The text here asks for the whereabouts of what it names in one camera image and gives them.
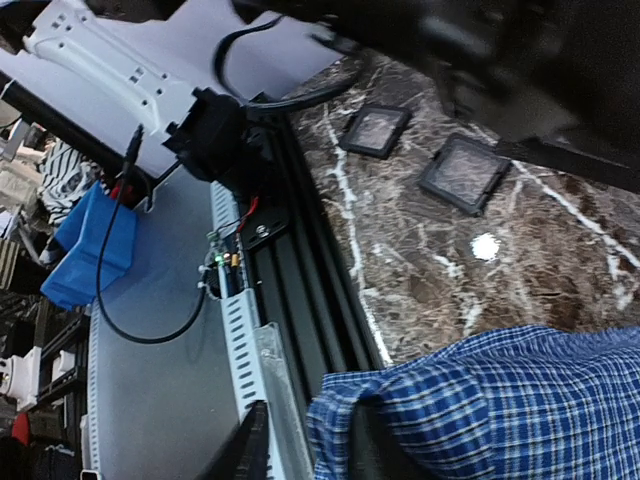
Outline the blue checked shirt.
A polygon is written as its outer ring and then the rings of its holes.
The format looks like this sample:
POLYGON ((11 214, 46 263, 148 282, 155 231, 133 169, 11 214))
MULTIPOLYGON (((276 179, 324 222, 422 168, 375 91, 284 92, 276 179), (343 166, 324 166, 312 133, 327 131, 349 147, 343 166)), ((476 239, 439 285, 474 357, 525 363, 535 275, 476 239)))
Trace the blue checked shirt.
POLYGON ((383 370, 328 374, 307 414, 317 478, 347 477, 363 404, 440 479, 635 479, 639 331, 514 327, 383 370))

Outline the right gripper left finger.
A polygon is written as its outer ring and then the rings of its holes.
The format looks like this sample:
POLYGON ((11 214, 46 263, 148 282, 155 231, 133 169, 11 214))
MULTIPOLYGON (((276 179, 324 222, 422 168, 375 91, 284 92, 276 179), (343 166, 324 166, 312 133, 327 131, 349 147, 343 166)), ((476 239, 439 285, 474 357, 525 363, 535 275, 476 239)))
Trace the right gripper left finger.
POLYGON ((268 404, 257 400, 197 478, 266 479, 268 451, 268 404))

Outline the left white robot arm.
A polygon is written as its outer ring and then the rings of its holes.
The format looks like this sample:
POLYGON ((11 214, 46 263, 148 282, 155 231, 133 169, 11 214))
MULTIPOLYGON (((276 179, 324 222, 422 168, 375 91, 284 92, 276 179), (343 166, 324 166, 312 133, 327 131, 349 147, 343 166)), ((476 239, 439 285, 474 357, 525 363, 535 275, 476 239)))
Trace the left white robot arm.
POLYGON ((74 119, 117 132, 142 125, 194 177, 242 198, 273 188, 277 177, 250 139, 249 101, 287 94, 340 57, 279 20, 231 46, 229 86, 198 84, 179 72, 175 55, 151 59, 151 46, 137 49, 88 1, 4 1, 1 37, 29 67, 26 80, 46 99, 71 105, 74 119))

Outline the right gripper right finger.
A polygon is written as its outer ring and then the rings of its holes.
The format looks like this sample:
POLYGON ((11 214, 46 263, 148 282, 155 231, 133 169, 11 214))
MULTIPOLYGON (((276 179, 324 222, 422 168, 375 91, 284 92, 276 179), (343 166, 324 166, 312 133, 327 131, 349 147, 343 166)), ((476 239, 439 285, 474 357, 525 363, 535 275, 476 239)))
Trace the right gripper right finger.
POLYGON ((433 76, 501 153, 639 187, 635 1, 335 1, 335 29, 433 76))

